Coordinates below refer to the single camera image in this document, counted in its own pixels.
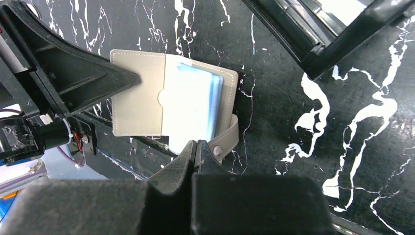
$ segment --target tabletop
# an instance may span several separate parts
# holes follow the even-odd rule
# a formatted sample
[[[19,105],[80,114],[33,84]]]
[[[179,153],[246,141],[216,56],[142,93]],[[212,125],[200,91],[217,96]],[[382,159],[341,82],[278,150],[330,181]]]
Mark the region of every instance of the tabletop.
[[[62,38],[106,58],[152,51],[239,72],[240,143],[225,169],[308,176],[330,212],[365,233],[415,233],[415,17],[313,81],[239,0],[27,2]],[[92,110],[111,120],[109,99]]]

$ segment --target wallet strap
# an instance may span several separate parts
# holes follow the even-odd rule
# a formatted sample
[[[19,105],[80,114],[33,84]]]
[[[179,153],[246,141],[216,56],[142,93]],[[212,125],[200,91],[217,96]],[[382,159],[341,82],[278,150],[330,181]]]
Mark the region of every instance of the wallet strap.
[[[232,114],[231,126],[222,134],[216,136],[208,144],[213,156],[218,162],[222,162],[239,142],[238,116]]]

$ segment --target open wallet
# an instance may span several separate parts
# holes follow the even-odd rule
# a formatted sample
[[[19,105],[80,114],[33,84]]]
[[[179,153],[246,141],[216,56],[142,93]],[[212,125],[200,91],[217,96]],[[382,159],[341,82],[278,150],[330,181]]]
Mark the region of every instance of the open wallet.
[[[176,154],[191,139],[207,140],[220,162],[238,144],[238,117],[232,114],[237,72],[178,55],[143,51],[112,50],[110,60],[141,78],[139,86],[112,97],[115,136],[169,136],[169,149]],[[193,70],[199,73],[186,77]],[[215,103],[212,97],[203,98],[209,94],[209,74],[220,81],[212,82],[220,86],[217,110],[208,105]],[[214,128],[208,128],[212,119],[207,116],[214,116]],[[212,138],[205,139],[206,129]]]

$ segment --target leather wallet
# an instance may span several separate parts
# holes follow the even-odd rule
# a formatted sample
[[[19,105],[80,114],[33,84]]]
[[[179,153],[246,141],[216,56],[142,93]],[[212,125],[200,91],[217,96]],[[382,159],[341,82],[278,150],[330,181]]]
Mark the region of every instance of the leather wallet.
[[[223,77],[221,101],[216,123],[215,138],[209,142],[218,161],[230,153],[239,142],[238,117],[232,114],[238,73],[218,66],[202,63],[178,55],[112,50],[111,63],[132,71],[141,77],[142,83],[112,97],[113,133],[115,136],[168,136],[167,125],[173,118],[165,115],[168,109],[169,76],[175,76],[178,63],[202,69]]]

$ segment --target card holder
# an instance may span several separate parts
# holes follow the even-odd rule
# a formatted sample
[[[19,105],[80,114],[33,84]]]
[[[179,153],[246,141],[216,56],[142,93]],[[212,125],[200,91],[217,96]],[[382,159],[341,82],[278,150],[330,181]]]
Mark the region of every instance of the card holder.
[[[180,114],[168,110],[171,80],[177,65],[184,63],[223,77],[221,101],[216,123],[215,138],[209,146],[219,161],[239,142],[238,117],[232,114],[238,74],[235,71],[194,61],[178,55],[112,50],[111,63],[140,75],[142,83],[112,97],[113,133],[115,136],[168,135]]]

